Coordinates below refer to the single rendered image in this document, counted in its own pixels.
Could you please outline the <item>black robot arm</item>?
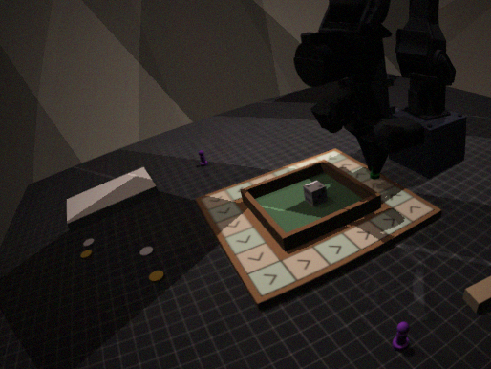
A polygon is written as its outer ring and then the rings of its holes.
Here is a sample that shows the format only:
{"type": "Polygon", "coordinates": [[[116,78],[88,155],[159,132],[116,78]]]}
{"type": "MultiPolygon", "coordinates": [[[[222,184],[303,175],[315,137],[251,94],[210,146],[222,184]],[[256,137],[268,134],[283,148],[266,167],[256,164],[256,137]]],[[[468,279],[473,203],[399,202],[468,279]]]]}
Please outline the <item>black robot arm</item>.
{"type": "MultiPolygon", "coordinates": [[[[367,103],[349,76],[387,72],[382,23],[391,0],[330,0],[317,33],[301,33],[293,62],[309,87],[338,80],[339,89],[310,108],[320,126],[339,132],[356,119],[369,117],[367,103]],[[342,22],[342,23],[341,23],[342,22]]],[[[451,116],[445,110],[445,86],[456,69],[446,53],[446,39],[438,25],[439,0],[410,0],[409,20],[396,30],[396,59],[402,77],[410,79],[404,111],[423,120],[451,116]]]]}

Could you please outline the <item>yellow flat disc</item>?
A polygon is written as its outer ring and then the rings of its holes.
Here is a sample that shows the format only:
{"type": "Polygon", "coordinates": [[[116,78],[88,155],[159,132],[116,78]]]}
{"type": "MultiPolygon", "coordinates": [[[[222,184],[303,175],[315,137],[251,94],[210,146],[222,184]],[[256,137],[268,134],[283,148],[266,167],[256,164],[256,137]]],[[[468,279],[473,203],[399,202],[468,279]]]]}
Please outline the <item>yellow flat disc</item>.
{"type": "Polygon", "coordinates": [[[162,271],[153,271],[149,275],[149,280],[155,284],[161,282],[161,280],[163,281],[163,278],[164,278],[164,273],[162,271]]]}
{"type": "Polygon", "coordinates": [[[80,257],[81,259],[89,259],[93,255],[91,250],[85,250],[81,253],[80,257]]]}

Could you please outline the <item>purple pawn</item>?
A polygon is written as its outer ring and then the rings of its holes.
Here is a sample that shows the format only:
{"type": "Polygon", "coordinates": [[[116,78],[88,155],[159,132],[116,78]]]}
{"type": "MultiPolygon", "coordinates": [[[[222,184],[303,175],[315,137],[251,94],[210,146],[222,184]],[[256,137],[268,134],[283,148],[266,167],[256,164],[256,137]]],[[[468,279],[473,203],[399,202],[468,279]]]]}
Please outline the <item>purple pawn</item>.
{"type": "Polygon", "coordinates": [[[410,327],[408,324],[407,322],[400,322],[396,327],[397,335],[393,340],[393,348],[398,352],[405,351],[408,347],[409,338],[407,338],[407,334],[410,327]]]}
{"type": "Polygon", "coordinates": [[[204,158],[204,155],[203,155],[203,150],[200,150],[200,151],[199,151],[199,154],[201,155],[201,162],[200,162],[200,165],[201,165],[201,166],[206,166],[206,165],[208,165],[207,161],[206,161],[206,160],[205,160],[205,158],[204,158]]]}

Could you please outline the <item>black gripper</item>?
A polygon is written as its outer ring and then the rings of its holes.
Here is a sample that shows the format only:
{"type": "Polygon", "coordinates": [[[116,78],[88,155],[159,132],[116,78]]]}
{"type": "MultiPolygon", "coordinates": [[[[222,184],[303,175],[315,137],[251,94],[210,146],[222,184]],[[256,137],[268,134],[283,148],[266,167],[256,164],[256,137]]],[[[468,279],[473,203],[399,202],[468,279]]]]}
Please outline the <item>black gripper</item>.
{"type": "Polygon", "coordinates": [[[395,114],[395,107],[389,103],[388,91],[394,80],[387,76],[387,72],[349,76],[343,80],[348,88],[350,82],[354,82],[367,103],[370,116],[360,118],[357,111],[356,119],[344,128],[356,137],[365,162],[374,175],[381,172],[390,152],[424,143],[425,129],[419,122],[403,116],[388,118],[388,115],[395,114]]]}

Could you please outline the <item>white flat disc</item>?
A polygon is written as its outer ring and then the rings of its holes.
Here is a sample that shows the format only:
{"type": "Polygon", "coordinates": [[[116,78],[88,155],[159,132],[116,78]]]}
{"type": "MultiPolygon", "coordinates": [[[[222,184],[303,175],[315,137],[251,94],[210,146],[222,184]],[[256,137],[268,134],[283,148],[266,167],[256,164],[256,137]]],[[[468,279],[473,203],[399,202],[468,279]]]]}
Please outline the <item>white flat disc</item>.
{"type": "Polygon", "coordinates": [[[88,248],[88,247],[91,247],[94,243],[95,243],[95,239],[91,238],[91,239],[85,240],[85,242],[83,243],[83,246],[85,248],[88,248]]]}
{"type": "Polygon", "coordinates": [[[145,247],[145,248],[141,249],[140,255],[142,257],[149,257],[149,256],[151,256],[151,254],[153,254],[153,252],[154,252],[153,248],[145,247]]]}

